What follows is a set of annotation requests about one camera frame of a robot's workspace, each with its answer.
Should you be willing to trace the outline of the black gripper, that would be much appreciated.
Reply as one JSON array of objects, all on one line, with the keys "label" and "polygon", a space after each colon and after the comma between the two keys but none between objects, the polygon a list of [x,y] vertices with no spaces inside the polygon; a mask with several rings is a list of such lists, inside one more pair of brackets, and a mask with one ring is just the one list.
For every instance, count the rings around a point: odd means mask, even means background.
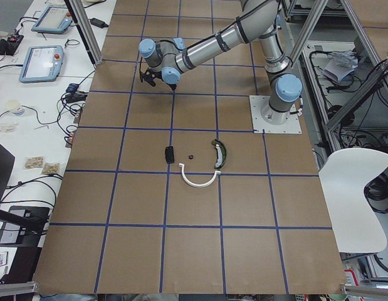
[{"label": "black gripper", "polygon": [[176,82],[167,82],[168,86],[171,87],[172,91],[174,92],[177,88],[177,84]]}]

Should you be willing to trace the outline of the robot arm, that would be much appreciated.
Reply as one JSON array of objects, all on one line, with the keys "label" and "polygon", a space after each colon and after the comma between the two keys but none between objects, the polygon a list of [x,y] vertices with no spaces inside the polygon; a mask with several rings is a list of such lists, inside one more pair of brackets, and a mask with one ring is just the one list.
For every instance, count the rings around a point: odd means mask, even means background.
[{"label": "robot arm", "polygon": [[284,124],[293,115],[291,108],[300,99],[303,85],[287,70],[291,60],[280,45],[276,25],[279,5],[274,0],[241,1],[243,12],[231,24],[190,46],[182,38],[142,40],[139,53],[148,68],[139,73],[140,81],[154,87],[160,79],[175,90],[183,73],[241,44],[259,40],[271,87],[261,116],[269,124]]}]

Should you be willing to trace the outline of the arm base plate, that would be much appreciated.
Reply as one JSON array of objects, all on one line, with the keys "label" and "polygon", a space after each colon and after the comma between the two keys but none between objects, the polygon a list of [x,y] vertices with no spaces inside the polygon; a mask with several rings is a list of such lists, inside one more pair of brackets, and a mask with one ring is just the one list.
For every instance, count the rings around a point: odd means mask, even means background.
[{"label": "arm base plate", "polygon": [[289,112],[275,112],[269,106],[270,96],[250,95],[251,120],[255,134],[302,134],[297,109],[293,103]]}]

